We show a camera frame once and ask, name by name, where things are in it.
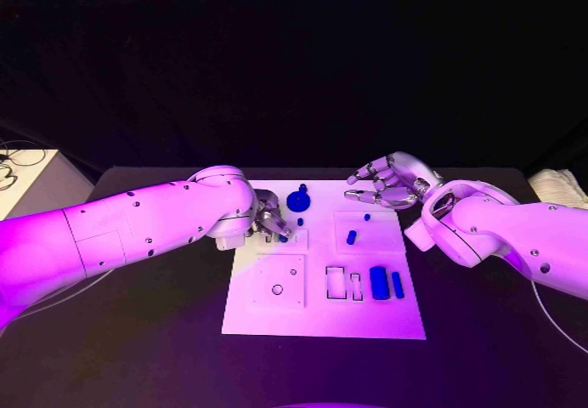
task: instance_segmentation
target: blue object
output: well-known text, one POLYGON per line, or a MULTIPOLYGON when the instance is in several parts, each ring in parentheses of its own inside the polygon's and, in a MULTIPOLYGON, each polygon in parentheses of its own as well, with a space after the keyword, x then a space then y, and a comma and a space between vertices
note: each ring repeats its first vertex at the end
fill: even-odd
POLYGON ((356 237, 357 237, 357 233, 350 230, 348 231, 348 235, 347 235, 347 244, 353 245, 356 243, 356 237))
POLYGON ((371 297, 376 300, 389 299, 386 268, 383 268, 382 266, 374 266, 373 268, 370 268, 370 281, 371 297))
POLYGON ((392 284, 395 285, 395 294, 399 299, 405 297, 405 291, 402 290, 400 274, 392 272, 392 284))
POLYGON ((285 199, 285 205, 294 213, 301 213, 310 207, 310 196, 307 194, 307 185, 301 184, 298 191, 289 193, 285 199))

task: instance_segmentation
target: blue tube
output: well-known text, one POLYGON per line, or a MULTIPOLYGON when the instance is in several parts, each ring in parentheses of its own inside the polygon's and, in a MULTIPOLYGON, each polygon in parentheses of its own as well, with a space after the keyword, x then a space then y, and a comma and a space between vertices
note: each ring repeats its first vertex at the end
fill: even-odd
POLYGON ((347 244, 353 245, 356 243, 356 237, 357 237, 357 233, 350 230, 348 231, 348 235, 347 235, 347 244))
POLYGON ((389 299, 386 269, 382 266, 370 268, 371 297, 376 300, 389 299))
POLYGON ((395 285, 395 294, 399 299, 405 297, 405 291, 402 290, 400 274, 392 272, 392 284, 395 285))

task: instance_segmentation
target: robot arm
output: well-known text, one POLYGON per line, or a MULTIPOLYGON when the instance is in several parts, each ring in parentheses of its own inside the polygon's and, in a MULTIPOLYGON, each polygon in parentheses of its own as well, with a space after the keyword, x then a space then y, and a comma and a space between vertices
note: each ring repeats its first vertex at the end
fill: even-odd
POLYGON ((494 255, 527 279, 588 299, 588 211, 520 205, 480 181, 445 184, 402 152, 361 167, 347 182, 370 176, 376 192, 350 190, 346 198, 395 209, 420 201, 420 218, 403 233, 422 251, 436 245, 469 268, 494 255))
POLYGON ((210 167, 194 182, 154 185, 3 221, 0 328, 54 290, 203 235, 216 238, 220 250, 243 245, 252 224, 262 233, 288 235, 273 193, 258 194, 259 199, 239 169, 210 167))

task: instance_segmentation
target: circular hole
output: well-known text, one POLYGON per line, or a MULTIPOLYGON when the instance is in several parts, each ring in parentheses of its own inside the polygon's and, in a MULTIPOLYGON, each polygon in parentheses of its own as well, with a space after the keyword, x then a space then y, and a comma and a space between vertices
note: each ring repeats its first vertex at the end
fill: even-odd
POLYGON ((272 287, 272 294, 279 295, 284 291, 282 285, 273 285, 272 287))

